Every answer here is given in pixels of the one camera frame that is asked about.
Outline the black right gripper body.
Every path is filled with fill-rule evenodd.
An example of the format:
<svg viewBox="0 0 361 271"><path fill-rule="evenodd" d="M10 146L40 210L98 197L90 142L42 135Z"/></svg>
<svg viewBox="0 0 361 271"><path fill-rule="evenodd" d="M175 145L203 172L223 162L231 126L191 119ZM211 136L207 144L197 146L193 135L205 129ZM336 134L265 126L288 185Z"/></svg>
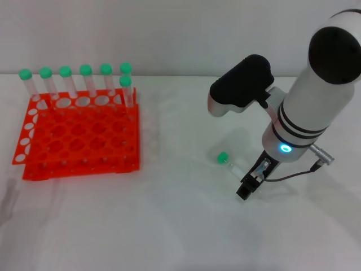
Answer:
<svg viewBox="0 0 361 271"><path fill-rule="evenodd" d="M278 160L273 159L266 151L263 151L248 173L258 182L263 182L267 180L279 164Z"/></svg>

